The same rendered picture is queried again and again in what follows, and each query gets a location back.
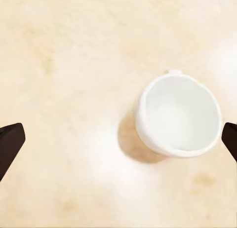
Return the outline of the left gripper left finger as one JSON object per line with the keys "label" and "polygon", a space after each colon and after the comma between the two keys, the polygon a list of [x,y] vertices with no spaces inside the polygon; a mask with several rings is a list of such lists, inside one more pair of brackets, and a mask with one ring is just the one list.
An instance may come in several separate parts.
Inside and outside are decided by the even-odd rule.
{"label": "left gripper left finger", "polygon": [[21,122],[0,128],[0,181],[26,141]]}

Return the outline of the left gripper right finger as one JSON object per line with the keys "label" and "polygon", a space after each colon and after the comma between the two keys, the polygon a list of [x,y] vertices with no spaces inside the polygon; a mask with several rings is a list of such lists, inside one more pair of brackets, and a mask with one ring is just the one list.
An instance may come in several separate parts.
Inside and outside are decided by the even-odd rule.
{"label": "left gripper right finger", "polygon": [[221,139],[237,162],[237,124],[226,122]]}

